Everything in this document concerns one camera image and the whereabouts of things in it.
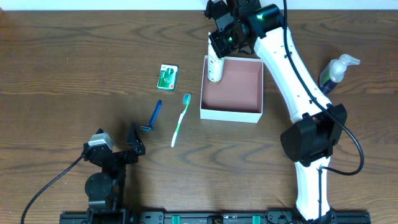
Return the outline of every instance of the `open box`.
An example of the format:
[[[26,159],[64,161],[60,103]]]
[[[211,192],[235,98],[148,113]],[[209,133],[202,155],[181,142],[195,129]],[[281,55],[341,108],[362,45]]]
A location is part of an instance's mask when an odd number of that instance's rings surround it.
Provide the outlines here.
[[[219,84],[211,84],[207,79],[207,60],[205,56],[200,118],[257,123],[262,115],[262,60],[225,57]]]

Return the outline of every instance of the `soap bar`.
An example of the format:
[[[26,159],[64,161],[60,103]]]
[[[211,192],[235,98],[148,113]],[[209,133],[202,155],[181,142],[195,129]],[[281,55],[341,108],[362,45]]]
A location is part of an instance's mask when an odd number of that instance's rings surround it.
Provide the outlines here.
[[[160,68],[159,81],[157,83],[158,90],[174,91],[175,82],[177,81],[178,66],[162,65]]]

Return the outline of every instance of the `wooden surface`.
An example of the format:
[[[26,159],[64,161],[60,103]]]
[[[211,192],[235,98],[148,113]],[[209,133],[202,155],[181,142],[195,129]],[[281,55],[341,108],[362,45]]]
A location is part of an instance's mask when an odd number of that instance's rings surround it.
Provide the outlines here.
[[[373,223],[398,217],[398,17],[395,11],[292,11],[294,41],[310,73],[350,54],[330,98],[348,111],[347,126],[366,164],[354,177],[328,174],[328,201],[339,210],[369,210]],[[200,11],[5,12],[0,23],[0,223],[18,223],[26,204],[69,166],[98,128],[126,148],[129,124],[147,155],[129,167],[125,202],[177,210],[291,208],[294,164],[279,135],[290,126],[285,103],[266,70],[258,124],[205,121],[199,102],[203,56],[213,21]],[[160,64],[180,67],[173,93],[156,89]],[[176,147],[170,148],[182,96],[192,93]],[[354,170],[347,135],[331,166]],[[100,169],[80,162],[30,208],[26,223],[58,223],[62,211],[85,211],[86,179]]]

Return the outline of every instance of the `cable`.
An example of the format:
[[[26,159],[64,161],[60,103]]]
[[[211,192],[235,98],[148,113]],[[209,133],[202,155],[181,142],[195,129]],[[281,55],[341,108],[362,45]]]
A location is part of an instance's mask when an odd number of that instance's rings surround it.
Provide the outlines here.
[[[321,166],[318,169],[318,173],[319,173],[319,222],[321,222],[321,216],[322,216],[322,181],[321,181],[321,176],[322,176],[322,169],[337,173],[337,174],[341,174],[341,175],[355,175],[359,172],[361,172],[363,165],[365,163],[365,159],[364,159],[364,154],[363,154],[363,150],[361,145],[359,144],[358,140],[355,138],[354,134],[351,133],[351,131],[345,126],[343,125],[338,118],[336,118],[336,116],[334,116],[333,114],[331,114],[329,111],[327,111],[321,104],[319,104],[319,102],[317,101],[317,99],[312,95],[311,91],[308,89],[308,87],[306,86],[306,84],[304,83],[303,79],[301,78],[299,71],[297,70],[296,66],[294,65],[292,56],[290,55],[290,50],[289,50],[289,46],[287,44],[287,3],[286,0],[284,0],[284,45],[285,45],[285,51],[286,51],[286,56],[289,59],[289,62],[293,68],[294,73],[296,74],[298,80],[300,81],[301,85],[303,86],[304,90],[307,92],[307,95],[310,97],[311,101],[313,103],[315,103],[315,105],[317,107],[319,107],[330,119],[332,119],[338,126],[340,126],[345,133],[348,134],[348,136],[353,140],[355,146],[358,148],[358,152],[359,152],[359,156],[360,156],[360,163],[358,168],[355,171],[352,172],[343,172],[340,170],[336,170],[334,168],[330,168],[330,167],[324,167]]]
[[[73,162],[67,169],[65,169],[60,175],[58,175],[56,178],[54,178],[53,180],[51,180],[46,186],[44,186],[39,192],[37,192],[37,194],[32,198],[32,200],[30,200],[30,202],[26,205],[26,208],[24,210],[24,213],[22,214],[21,217],[21,224],[24,224],[25,222],[25,217],[26,217],[26,213],[28,211],[28,209],[30,208],[30,206],[33,204],[33,202],[40,196],[40,194],[43,193],[43,191],[45,191],[45,189],[47,189],[48,187],[50,187],[55,181],[57,181],[59,178],[61,178],[63,175],[65,175],[68,171],[70,171],[83,157],[80,156],[75,162]]]

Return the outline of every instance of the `white background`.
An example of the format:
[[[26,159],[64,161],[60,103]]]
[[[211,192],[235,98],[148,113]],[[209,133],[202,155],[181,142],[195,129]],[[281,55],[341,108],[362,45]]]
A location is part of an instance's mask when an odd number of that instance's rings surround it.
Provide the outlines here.
[[[4,10],[204,10],[207,0],[0,0]],[[261,0],[261,4],[282,0]],[[289,9],[398,9],[398,0],[288,0]]]

